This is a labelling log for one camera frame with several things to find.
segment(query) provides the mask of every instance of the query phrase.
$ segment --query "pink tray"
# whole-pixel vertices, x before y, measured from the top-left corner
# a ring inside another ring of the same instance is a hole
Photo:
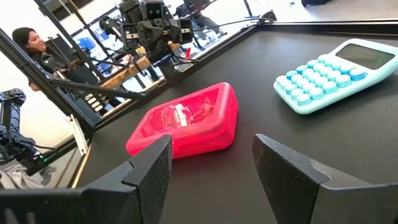
[[[173,138],[173,158],[225,149],[235,137],[238,102],[228,83],[164,103],[149,110],[128,140],[134,156],[165,134]]]

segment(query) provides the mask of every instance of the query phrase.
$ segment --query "long dark hair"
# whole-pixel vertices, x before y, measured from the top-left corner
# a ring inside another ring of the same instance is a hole
[[[28,41],[29,41],[29,33],[30,32],[36,32],[36,31],[33,28],[29,28],[29,27],[21,27],[21,28],[15,29],[12,32],[12,39],[25,53],[28,54],[29,57],[31,57],[31,58],[41,57],[42,53],[39,50],[30,49],[30,48],[26,47],[26,45],[28,44]],[[48,44],[45,43],[45,46],[46,46],[46,50],[45,50],[46,53],[64,59],[57,51],[52,49]]]

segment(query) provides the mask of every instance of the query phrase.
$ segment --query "calculator button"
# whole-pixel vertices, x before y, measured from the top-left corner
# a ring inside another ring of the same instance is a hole
[[[325,59],[328,58],[328,57],[330,57],[330,55],[321,55],[321,56],[318,57],[318,61],[320,63],[323,63],[323,62],[325,62]]]
[[[319,78],[317,78],[317,79],[315,80],[315,85],[316,85],[317,87],[322,87],[322,85],[323,85],[324,83],[326,83],[327,81],[329,81],[327,77],[319,77]]]
[[[285,75],[281,75],[279,77],[276,78],[276,82],[278,83],[278,85],[280,85],[281,82],[283,81],[287,81],[287,78]]]
[[[337,85],[333,81],[328,81],[328,82],[324,83],[322,88],[323,88],[323,92],[326,94],[331,94],[331,93],[334,93],[335,91],[337,91]]]
[[[310,81],[309,80],[307,80],[306,78],[302,78],[302,79],[300,79],[300,80],[297,80],[297,87],[299,87],[299,88],[303,88],[303,86],[305,85],[305,84],[307,84],[307,83],[309,83]]]
[[[366,72],[359,68],[354,68],[349,72],[352,81],[359,81],[366,77]]]
[[[292,90],[296,89],[297,86],[295,84],[289,84],[285,87],[286,94],[290,95]]]
[[[290,93],[293,100],[296,100],[297,97],[300,96],[301,94],[304,94],[304,91],[302,89],[298,89],[298,88],[292,90],[292,92]]]
[[[317,78],[319,78],[319,77],[321,77],[321,74],[319,74],[318,72],[314,72],[314,73],[311,73],[311,74],[308,76],[308,80],[309,80],[310,82],[315,83],[315,80],[316,80]]]
[[[354,69],[353,65],[342,65],[340,67],[340,71],[342,75],[349,75],[349,71],[351,71],[352,69]]]
[[[335,81],[335,80],[336,80],[336,77],[339,76],[339,75],[341,75],[341,72],[340,72],[340,71],[332,71],[332,72],[329,72],[329,73],[328,73],[328,79],[329,79],[329,81]]]
[[[334,70],[340,70],[341,66],[343,65],[342,62],[340,62],[339,60],[335,60],[333,61],[333,63],[331,64],[332,69]]]
[[[319,72],[321,70],[321,68],[325,68],[325,64],[324,63],[318,63],[318,64],[313,66],[314,72]]]
[[[302,73],[303,73],[303,77],[304,78],[308,78],[308,76],[311,74],[311,73],[313,73],[314,71],[313,71],[313,69],[312,68],[308,68],[308,69],[306,69],[306,70],[304,70]]]
[[[333,64],[333,61],[335,59],[333,59],[332,57],[328,57],[325,59],[325,61],[323,62],[326,66],[331,66]]]
[[[309,93],[310,90],[312,90],[312,89],[315,88],[315,87],[316,87],[316,86],[315,86],[314,83],[307,83],[307,84],[305,84],[305,85],[303,86],[304,93]]]
[[[308,66],[309,68],[313,68],[313,66],[314,66],[315,64],[317,64],[317,63],[319,63],[318,60],[311,60],[311,61],[307,62],[307,66]]]
[[[292,84],[292,81],[290,81],[290,80],[285,80],[285,81],[282,81],[282,82],[280,83],[280,87],[282,87],[282,89],[285,90],[286,86],[289,85],[289,84]]]
[[[319,100],[323,97],[323,89],[316,87],[310,91],[311,100]]]
[[[336,83],[340,88],[347,87],[351,84],[351,77],[349,75],[340,75],[336,77]]]
[[[290,80],[290,79],[292,79],[292,76],[294,76],[295,74],[297,74],[297,72],[294,71],[294,70],[288,71],[288,72],[286,73],[286,78]]]
[[[296,84],[296,83],[297,83],[297,80],[300,80],[300,79],[302,79],[302,78],[303,78],[302,75],[295,74],[294,76],[292,76],[291,81],[292,81],[292,83]]]
[[[304,70],[306,70],[308,67],[306,65],[300,65],[297,67],[296,71],[298,74],[302,74]]]
[[[327,77],[328,73],[331,71],[333,71],[333,69],[331,67],[325,67],[325,68],[321,68],[319,73],[321,74],[321,76]]]
[[[311,103],[311,98],[310,95],[308,94],[301,94],[300,96],[297,97],[297,103],[300,106],[308,105]]]

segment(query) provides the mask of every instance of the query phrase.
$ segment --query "black tabletop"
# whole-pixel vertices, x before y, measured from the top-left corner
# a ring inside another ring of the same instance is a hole
[[[79,185],[129,158],[125,143],[148,109],[219,82],[230,83],[239,101],[235,141],[224,151],[174,160],[163,224],[276,223],[254,166],[255,133],[365,181],[397,181],[396,75],[306,116],[290,109],[272,87],[279,75],[350,38],[354,37],[253,35],[147,105],[99,130]],[[398,41],[374,41],[398,46]]]

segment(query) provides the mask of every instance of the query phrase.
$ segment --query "calculator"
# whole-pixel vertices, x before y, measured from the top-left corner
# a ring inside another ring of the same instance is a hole
[[[398,48],[351,39],[276,78],[274,90],[298,114],[310,114],[398,70]]]

